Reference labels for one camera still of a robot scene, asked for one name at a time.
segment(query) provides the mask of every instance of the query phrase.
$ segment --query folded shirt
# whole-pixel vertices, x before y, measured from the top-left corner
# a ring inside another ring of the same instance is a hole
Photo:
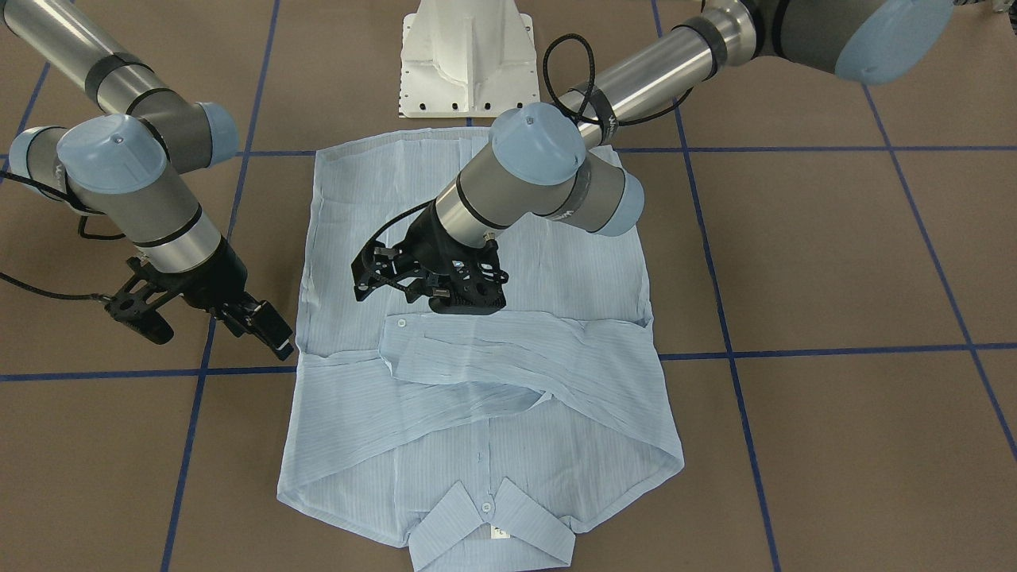
[[[315,161],[279,499],[409,547],[417,572],[569,566],[576,533],[683,466],[636,230],[524,217],[498,238],[512,278],[493,316],[435,314],[391,288],[355,300],[364,241],[433,198],[486,131],[388,133]]]

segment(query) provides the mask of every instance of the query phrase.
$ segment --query robotic arm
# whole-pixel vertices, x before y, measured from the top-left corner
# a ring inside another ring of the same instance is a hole
[[[763,55],[852,81],[891,81],[928,53],[952,10],[952,0],[707,0],[701,15],[593,85],[574,88],[555,106],[535,103],[498,117],[489,144],[420,206],[403,241],[386,247],[376,240],[381,231],[367,241],[352,265],[357,300],[392,286],[408,302],[427,296],[440,313],[497,311],[508,276],[495,238],[526,213],[607,236],[639,220],[639,181],[588,149],[723,68]]]
[[[235,336],[253,334],[289,356],[292,330],[244,290],[246,268],[180,178],[234,157],[229,112],[186,102],[65,0],[0,0],[0,19],[108,114],[71,129],[28,129],[9,160],[75,213],[108,215],[139,250],[127,262],[133,276],[106,303],[110,316],[163,344],[173,330],[158,308],[179,295]]]

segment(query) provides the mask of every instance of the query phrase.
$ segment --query blue plastic cap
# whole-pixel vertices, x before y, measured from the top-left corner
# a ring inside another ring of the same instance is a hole
[[[625,171],[625,187],[621,191],[618,208],[614,210],[614,215],[607,224],[594,234],[621,236],[629,232],[639,222],[645,204],[646,193],[643,191],[643,184],[632,173]]]
[[[31,176],[28,174],[28,148],[32,147],[32,141],[35,140],[36,135],[53,127],[56,127],[56,125],[33,127],[21,131],[16,137],[14,137],[14,142],[10,144],[10,153],[7,155],[7,161],[10,163],[11,173],[21,175],[22,177]],[[42,191],[29,184],[25,184],[23,186],[35,193],[43,194]]]
[[[952,13],[953,0],[887,0],[847,42],[835,72],[868,85],[897,79],[929,53]]]
[[[579,129],[546,103],[502,113],[491,125],[489,137],[498,163],[531,184],[563,183],[586,160],[586,144]]]
[[[93,192],[124,194],[156,182],[166,152],[140,121],[108,115],[81,123],[57,144],[67,175]]]
[[[208,166],[219,165],[223,161],[233,159],[240,149],[240,132],[226,108],[218,103],[198,102],[208,118],[208,130],[212,131],[212,161]]]

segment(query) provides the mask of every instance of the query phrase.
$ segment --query light blue shirt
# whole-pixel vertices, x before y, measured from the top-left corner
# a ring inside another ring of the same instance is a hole
[[[395,289],[355,301],[367,237],[486,142],[481,127],[390,133],[315,163],[279,500],[409,547],[417,572],[569,566],[576,533],[683,466],[635,230],[524,217],[498,239],[512,278],[490,317]]]

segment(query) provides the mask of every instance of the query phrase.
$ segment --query white plastic mount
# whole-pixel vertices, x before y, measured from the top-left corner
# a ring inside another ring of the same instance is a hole
[[[533,19],[515,0],[421,0],[403,20],[403,117],[497,117],[540,101]]]

